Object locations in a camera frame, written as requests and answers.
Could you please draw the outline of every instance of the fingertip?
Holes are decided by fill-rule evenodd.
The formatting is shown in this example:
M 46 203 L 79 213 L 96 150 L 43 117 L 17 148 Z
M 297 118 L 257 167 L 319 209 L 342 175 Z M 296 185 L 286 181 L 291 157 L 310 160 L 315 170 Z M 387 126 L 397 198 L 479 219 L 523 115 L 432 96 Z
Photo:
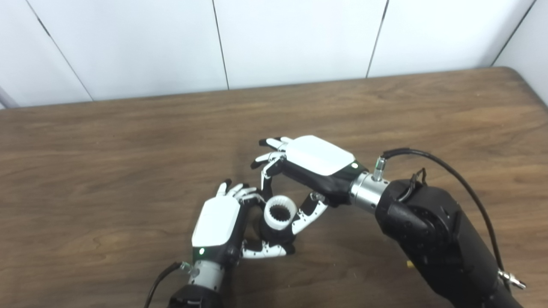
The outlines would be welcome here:
M 261 163 L 258 162 L 258 161 L 253 161 L 250 165 L 251 169 L 257 169 L 259 167 L 261 167 Z

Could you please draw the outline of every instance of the metal connector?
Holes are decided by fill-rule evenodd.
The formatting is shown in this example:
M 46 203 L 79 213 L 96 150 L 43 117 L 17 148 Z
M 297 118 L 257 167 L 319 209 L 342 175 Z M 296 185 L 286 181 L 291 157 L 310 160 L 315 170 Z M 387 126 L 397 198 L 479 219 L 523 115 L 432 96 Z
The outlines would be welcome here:
M 386 166 L 386 158 L 379 157 L 377 163 L 375 164 L 375 171 L 373 171 L 372 180 L 375 182 L 380 182 L 383 180 L 384 167 Z
M 187 274 L 190 274 L 192 271 L 193 266 L 188 262 L 183 262 L 180 266 L 181 270 Z
M 522 290 L 527 288 L 527 285 L 523 281 L 517 279 L 516 276 L 514 276 L 512 273 L 503 272 L 503 271 L 499 270 L 499 277 L 503 281 L 510 282 L 510 284 L 513 285 L 516 288 L 520 288 Z

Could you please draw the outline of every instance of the table surface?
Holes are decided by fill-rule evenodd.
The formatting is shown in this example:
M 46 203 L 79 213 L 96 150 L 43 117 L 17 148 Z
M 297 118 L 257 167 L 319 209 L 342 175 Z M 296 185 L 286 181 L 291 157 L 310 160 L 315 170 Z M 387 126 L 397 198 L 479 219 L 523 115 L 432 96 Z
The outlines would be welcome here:
M 404 146 L 449 162 L 485 203 L 507 270 L 529 285 L 517 299 L 546 307 L 547 124 L 546 106 L 504 68 L 2 110 L 0 306 L 140 307 L 161 270 L 191 260 L 218 183 L 259 184 L 249 164 L 268 149 L 257 141 L 313 134 L 369 167 Z M 421 167 L 487 241 L 470 197 L 439 167 L 403 157 L 385 175 Z M 274 189 L 297 204 L 309 192 L 282 176 Z M 227 307 L 450 307 L 358 208 L 327 209 L 295 246 L 242 260 Z M 185 282 L 168 277 L 152 307 Z

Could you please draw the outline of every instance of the white ring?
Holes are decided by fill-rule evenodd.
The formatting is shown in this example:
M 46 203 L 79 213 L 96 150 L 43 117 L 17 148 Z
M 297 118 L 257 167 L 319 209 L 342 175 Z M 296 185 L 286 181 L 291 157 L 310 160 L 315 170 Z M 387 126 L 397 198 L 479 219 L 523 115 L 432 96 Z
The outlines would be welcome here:
M 289 211 L 289 219 L 285 221 L 279 221 L 276 218 L 274 218 L 272 214 L 270 213 L 270 209 L 273 206 L 285 207 Z M 273 196 L 272 198 L 269 199 L 268 202 L 266 202 L 265 212 L 264 212 L 265 222 L 270 228 L 274 230 L 283 230 L 289 224 L 291 224 L 291 222 L 293 221 L 293 217 L 295 217 L 296 213 L 297 213 L 297 206 L 291 199 L 281 195 Z

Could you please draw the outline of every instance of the white wall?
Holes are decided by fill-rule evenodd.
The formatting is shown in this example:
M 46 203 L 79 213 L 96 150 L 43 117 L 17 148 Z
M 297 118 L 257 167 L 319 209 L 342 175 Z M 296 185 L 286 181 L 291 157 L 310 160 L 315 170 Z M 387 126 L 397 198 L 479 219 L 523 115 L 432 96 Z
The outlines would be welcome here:
M 0 1 L 0 94 L 19 106 L 91 98 L 25 1 Z
M 364 78 L 386 0 L 215 0 L 231 89 Z
M 211 0 L 30 0 L 94 100 L 226 90 Z
M 532 1 L 28 0 L 31 8 L 0 0 L 0 101 L 31 106 L 486 67 Z
M 548 104 L 548 1 L 535 2 L 495 66 L 515 69 Z
M 533 0 L 390 0 L 368 77 L 490 66 Z

